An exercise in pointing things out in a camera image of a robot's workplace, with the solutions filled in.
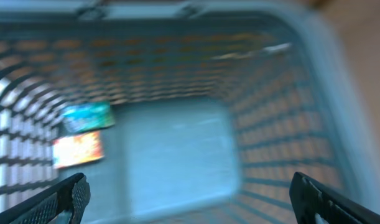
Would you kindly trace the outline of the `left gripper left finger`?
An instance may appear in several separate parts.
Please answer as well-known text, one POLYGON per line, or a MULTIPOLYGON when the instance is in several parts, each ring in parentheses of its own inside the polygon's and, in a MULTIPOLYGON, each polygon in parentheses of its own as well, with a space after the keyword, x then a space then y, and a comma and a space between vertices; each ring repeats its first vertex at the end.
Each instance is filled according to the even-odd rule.
POLYGON ((0 224, 80 224, 91 198, 79 172, 0 213, 0 224))

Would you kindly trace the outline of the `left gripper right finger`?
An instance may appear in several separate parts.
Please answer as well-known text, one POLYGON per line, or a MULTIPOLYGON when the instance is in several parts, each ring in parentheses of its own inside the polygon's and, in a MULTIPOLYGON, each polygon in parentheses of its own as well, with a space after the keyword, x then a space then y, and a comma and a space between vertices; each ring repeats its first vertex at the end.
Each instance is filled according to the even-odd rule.
POLYGON ((380 215, 295 172, 289 189, 298 224, 380 224, 380 215))

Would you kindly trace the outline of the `orange tissue pack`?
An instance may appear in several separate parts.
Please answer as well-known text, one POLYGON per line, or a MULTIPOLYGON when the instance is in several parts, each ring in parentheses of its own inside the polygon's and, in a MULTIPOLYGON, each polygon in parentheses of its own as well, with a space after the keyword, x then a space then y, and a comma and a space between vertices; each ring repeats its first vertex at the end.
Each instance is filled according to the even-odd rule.
POLYGON ((104 158, 101 131, 93 131, 54 140, 53 165, 62 169, 104 158))

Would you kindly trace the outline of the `teal tissue pack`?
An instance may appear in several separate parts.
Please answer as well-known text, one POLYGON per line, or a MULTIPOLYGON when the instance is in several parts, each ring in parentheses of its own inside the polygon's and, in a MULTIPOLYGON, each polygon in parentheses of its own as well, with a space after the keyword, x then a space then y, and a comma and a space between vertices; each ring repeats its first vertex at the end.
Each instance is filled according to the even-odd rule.
POLYGON ((107 101, 67 106, 61 115, 65 129, 70 133, 85 133, 115 125, 111 105, 107 101))

